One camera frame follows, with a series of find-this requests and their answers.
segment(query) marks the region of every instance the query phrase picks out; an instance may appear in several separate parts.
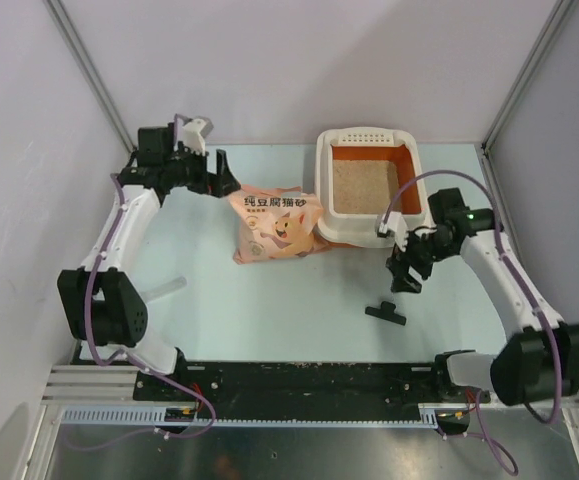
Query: cat litter bag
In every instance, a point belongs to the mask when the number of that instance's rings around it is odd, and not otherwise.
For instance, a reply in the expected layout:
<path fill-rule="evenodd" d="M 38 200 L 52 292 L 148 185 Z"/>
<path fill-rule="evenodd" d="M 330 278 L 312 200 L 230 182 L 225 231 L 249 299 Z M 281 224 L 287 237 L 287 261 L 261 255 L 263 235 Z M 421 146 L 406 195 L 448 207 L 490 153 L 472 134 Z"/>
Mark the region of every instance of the cat litter bag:
<path fill-rule="evenodd" d="M 243 185 L 229 195 L 242 220 L 236 263 L 262 262 L 274 258 L 304 257 L 329 249 L 314 234 L 323 208 L 315 195 L 300 187 L 261 189 Z"/>

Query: table surface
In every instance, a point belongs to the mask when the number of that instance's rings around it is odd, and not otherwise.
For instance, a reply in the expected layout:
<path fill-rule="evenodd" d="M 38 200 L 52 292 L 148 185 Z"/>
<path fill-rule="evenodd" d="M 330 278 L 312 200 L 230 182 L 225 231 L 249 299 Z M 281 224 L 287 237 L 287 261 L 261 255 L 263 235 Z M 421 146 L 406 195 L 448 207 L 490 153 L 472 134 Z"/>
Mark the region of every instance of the table surface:
<path fill-rule="evenodd" d="M 214 147 L 210 159 L 215 148 L 227 151 L 242 183 L 313 191 L 313 145 Z M 483 179 L 473 145 L 419 145 L 419 152 L 424 171 L 451 168 Z M 469 206 L 487 206 L 464 180 L 439 175 L 425 182 L 429 194 L 459 186 Z M 497 353 L 503 345 L 498 314 L 460 258 L 434 266 L 421 294 L 394 300 L 385 268 L 389 250 L 334 249 L 237 265 L 238 222 L 227 200 L 174 190 L 129 272 L 141 292 L 184 276 L 182 290 L 149 302 L 148 310 L 150 328 L 189 359 L 415 362 L 457 349 Z M 364 314 L 382 300 L 396 303 L 406 326 Z M 85 346 L 82 358 L 88 357 Z"/>
<path fill-rule="evenodd" d="M 521 479 L 579 480 L 563 422 L 546 427 L 521 409 L 483 412 L 492 435 L 518 462 Z M 99 445 L 136 427 L 65 425 L 59 435 Z M 58 441 L 51 480 L 481 480 L 510 478 L 487 445 L 446 442 L 432 430 L 382 428 L 213 428 L 191 440 L 136 435 L 91 453 Z"/>

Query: aluminum frame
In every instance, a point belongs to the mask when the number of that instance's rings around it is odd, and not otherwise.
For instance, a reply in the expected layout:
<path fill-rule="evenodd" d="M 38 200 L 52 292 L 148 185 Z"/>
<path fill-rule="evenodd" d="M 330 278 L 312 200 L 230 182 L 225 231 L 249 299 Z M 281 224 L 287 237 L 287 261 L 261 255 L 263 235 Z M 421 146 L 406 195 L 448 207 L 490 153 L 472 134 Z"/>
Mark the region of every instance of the aluminum frame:
<path fill-rule="evenodd" d="M 93 95 L 112 125 L 116 136 L 128 152 L 132 151 L 135 146 L 131 136 L 75 25 L 69 18 L 64 4 L 61 0 L 43 1 L 72 52 L 74 60 L 90 85 Z M 488 187 L 493 192 L 512 245 L 521 261 L 522 256 L 514 233 L 513 221 L 505 208 L 504 196 L 498 186 L 494 162 L 489 152 L 576 4 L 576 0 L 559 0 L 556 3 L 482 145 L 476 146 Z M 30 439 L 27 448 L 26 461 L 19 468 L 16 478 L 20 480 L 43 480 L 45 478 L 58 438 L 62 417 L 68 408 L 86 405 L 115 405 L 131 410 L 132 408 L 144 407 L 144 402 L 135 402 L 131 399 L 136 374 L 137 369 L 134 367 L 111 366 L 106 369 L 96 366 L 54 367 L 42 400 L 34 429 L 35 434 Z M 501 404 L 495 399 L 493 400 L 491 404 L 483 407 L 501 408 Z M 153 405 L 182 407 L 193 406 L 193 402 L 183 404 L 154 403 Z M 426 409 L 425 411 L 440 407 L 445 410 L 452 408 L 451 405 L 446 404 L 422 405 L 421 407 Z M 562 411 L 579 463 L 579 396 L 566 399 Z"/>

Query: light blue floor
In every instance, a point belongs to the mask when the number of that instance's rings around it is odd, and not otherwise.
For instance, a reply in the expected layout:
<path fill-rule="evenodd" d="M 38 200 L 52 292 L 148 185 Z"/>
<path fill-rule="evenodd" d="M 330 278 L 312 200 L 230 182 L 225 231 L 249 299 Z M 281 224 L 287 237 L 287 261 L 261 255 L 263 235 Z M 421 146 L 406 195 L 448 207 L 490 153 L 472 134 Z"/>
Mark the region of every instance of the light blue floor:
<path fill-rule="evenodd" d="M 313 189 L 315 146 L 226 146 L 241 183 Z M 482 180 L 472 145 L 419 145 L 424 171 L 451 168 Z M 427 192 L 466 181 L 426 180 Z M 434 266 L 420 295 L 399 294 L 405 327 L 364 314 L 393 298 L 388 250 L 337 249 L 304 259 L 237 265 L 238 218 L 229 202 L 183 189 L 167 197 L 130 276 L 146 291 L 183 275 L 187 286 L 149 304 L 149 322 L 187 358 L 234 361 L 430 361 L 440 352 L 496 353 L 504 332 L 487 294 L 460 258 Z"/>

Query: cable connector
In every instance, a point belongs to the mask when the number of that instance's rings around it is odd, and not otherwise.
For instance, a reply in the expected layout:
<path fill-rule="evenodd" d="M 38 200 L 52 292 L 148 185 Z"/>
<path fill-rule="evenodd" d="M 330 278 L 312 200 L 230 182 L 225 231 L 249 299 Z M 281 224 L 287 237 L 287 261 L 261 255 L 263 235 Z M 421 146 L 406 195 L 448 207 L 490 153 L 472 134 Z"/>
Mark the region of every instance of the cable connector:
<path fill-rule="evenodd" d="M 502 262 L 505 258 L 511 258 L 512 254 L 513 252 L 509 249 L 506 249 L 503 252 L 498 250 L 498 260 Z"/>
<path fill-rule="evenodd" d="M 213 130 L 211 120 L 204 117 L 196 117 L 185 123 L 180 131 L 183 145 L 199 155 L 205 154 L 205 138 Z"/>
<path fill-rule="evenodd" d="M 400 212 L 391 212 L 387 221 L 382 215 L 378 216 L 376 234 L 380 238 L 394 237 L 400 251 L 407 248 L 407 222 Z"/>

